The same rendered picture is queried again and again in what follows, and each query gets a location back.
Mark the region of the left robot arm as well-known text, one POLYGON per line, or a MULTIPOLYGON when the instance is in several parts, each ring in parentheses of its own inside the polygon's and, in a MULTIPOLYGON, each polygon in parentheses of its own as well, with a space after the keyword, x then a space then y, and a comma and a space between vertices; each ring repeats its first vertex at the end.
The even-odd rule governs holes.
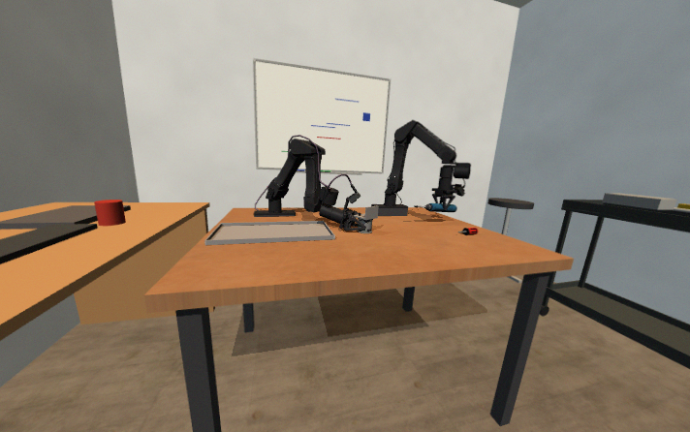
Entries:
POLYGON ((387 189, 385 191, 384 204, 371 204, 371 206, 379 206, 379 208, 408 208, 404 204, 395 204, 396 193, 401 191, 403 187, 403 169, 405 163, 406 152, 413 137, 419 139, 428 148, 430 148, 442 160, 443 167, 440 169, 440 176, 443 178, 461 178, 469 179, 471 164, 470 163, 450 163, 456 158, 456 153, 453 153, 448 146, 444 145, 441 140, 431 134, 424 127, 420 126, 415 120, 411 120, 407 124, 397 129, 394 133, 395 151, 392 163, 392 173, 388 179, 387 189), (407 140, 407 142, 406 142, 407 140), (449 166, 455 165, 455 166, 449 166), (385 207, 380 207, 385 206, 385 207), (406 207, 398 207, 406 206, 406 207))

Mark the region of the beige shallow tray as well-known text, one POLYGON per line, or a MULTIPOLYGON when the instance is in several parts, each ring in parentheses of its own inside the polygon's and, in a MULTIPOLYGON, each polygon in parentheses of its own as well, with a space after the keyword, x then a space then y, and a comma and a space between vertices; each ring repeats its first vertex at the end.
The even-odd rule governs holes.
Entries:
POLYGON ((220 223, 205 245, 334 240, 325 221, 220 223))

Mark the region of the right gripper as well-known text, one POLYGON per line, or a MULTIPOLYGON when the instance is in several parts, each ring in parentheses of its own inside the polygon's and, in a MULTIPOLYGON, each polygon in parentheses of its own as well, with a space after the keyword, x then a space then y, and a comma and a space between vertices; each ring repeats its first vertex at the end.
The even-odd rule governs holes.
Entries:
MULTIPOLYGON (((355 193, 353 195, 355 195, 355 193)), ((351 195, 350 197, 352 197, 353 195, 351 195)), ((345 202, 343 210, 341 210, 339 208, 334 208, 332 210, 332 212, 330 214, 330 219, 336 223, 339 223, 339 224, 341 223, 339 228, 340 229, 343 228, 344 231, 364 231, 366 226, 363 223, 361 223, 356 217, 354 217, 354 215, 359 215, 359 213, 355 210, 353 211, 353 210, 347 208, 348 203, 349 203, 348 199, 350 197, 346 198, 346 202, 345 202), (345 213, 345 215, 343 215, 344 214, 343 212, 345 213), (343 217, 343 222, 341 221, 342 217, 343 217), (346 218, 346 219, 344 219, 344 218, 346 218), (358 223, 361 226, 361 228, 351 228, 351 227, 357 227, 358 226, 358 224, 356 224, 355 222, 358 223)))

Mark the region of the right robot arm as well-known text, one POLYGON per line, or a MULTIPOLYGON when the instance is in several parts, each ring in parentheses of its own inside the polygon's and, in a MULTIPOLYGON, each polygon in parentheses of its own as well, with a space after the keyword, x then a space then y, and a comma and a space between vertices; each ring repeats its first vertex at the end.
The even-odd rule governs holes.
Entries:
POLYGON ((286 196, 289 184, 305 160, 306 189, 303 197, 304 208, 308 212, 319 212, 320 216, 330 219, 336 204, 339 191, 322 187, 319 181, 319 155, 315 155, 315 145, 309 140, 292 139, 290 152, 282 170, 268 186, 266 199, 268 210, 256 210, 254 215, 296 215, 294 210, 282 210, 281 199, 286 196), (312 145, 312 146, 311 146, 312 145), (299 157, 300 155, 300 157, 299 157))

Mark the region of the blue electric screwdriver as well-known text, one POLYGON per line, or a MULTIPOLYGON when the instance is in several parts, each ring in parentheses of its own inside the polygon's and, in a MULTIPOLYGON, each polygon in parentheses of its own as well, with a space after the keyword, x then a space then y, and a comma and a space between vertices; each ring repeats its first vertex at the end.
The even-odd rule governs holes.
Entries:
POLYGON ((457 210, 457 207, 454 204, 450 204, 447 210, 444 210, 443 203, 429 203, 425 205, 424 208, 433 212, 456 212, 457 210))

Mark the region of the beige l-shaped bracket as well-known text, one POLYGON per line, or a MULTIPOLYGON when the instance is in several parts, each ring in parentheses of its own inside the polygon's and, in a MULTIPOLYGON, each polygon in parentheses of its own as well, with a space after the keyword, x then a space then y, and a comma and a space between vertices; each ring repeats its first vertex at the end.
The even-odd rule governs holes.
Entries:
POLYGON ((363 219, 363 220, 376 219, 376 218, 378 218, 378 208, 379 208, 379 206, 369 206, 369 207, 366 207, 366 208, 365 208, 365 213, 364 213, 364 214, 361 214, 361 216, 359 216, 360 214, 359 214, 359 215, 354 215, 354 217, 360 218, 360 219, 363 219), (364 215, 365 215, 365 216, 364 216, 364 215))

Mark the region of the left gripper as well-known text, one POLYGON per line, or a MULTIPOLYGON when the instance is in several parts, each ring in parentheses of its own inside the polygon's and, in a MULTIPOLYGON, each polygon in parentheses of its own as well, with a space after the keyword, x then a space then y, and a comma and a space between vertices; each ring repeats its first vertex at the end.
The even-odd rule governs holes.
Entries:
POLYGON ((432 191, 435 191, 435 193, 432 194, 432 196, 435 200, 435 203, 438 203, 437 197, 440 197, 439 203, 443 203, 444 210, 447 210, 450 203, 455 198, 455 196, 453 196, 453 193, 455 193, 455 194, 457 193, 457 190, 455 190, 454 185, 452 185, 452 178, 443 178, 442 179, 440 177, 439 177, 438 188, 432 188, 432 191), (452 188, 451 188, 451 186, 452 186, 452 188), (449 199, 447 205, 446 205, 446 199, 449 199))

